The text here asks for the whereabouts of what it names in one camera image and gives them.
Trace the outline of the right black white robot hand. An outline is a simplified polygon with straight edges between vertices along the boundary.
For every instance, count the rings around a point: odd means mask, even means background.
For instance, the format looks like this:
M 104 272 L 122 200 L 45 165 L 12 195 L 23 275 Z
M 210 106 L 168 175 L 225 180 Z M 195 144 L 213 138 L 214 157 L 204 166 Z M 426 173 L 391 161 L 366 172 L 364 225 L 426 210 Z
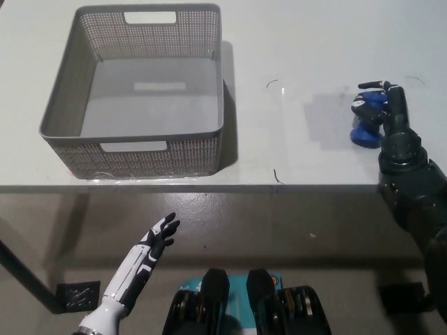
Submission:
M 354 98 L 356 116 L 351 141 L 361 147 L 380 148 L 379 169 L 384 174 L 416 170 L 427 164 L 420 136 L 411 128 L 405 90 L 389 81 L 364 82 Z

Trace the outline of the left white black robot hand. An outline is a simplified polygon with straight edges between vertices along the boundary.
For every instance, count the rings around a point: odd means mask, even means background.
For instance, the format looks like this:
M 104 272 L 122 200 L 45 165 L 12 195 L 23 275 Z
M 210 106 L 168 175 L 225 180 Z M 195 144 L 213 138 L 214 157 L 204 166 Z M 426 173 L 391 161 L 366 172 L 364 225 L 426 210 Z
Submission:
M 130 313 L 164 249 L 173 244 L 172 236 L 179 224 L 173 212 L 150 228 L 128 252 L 105 289 L 104 296 L 121 304 Z

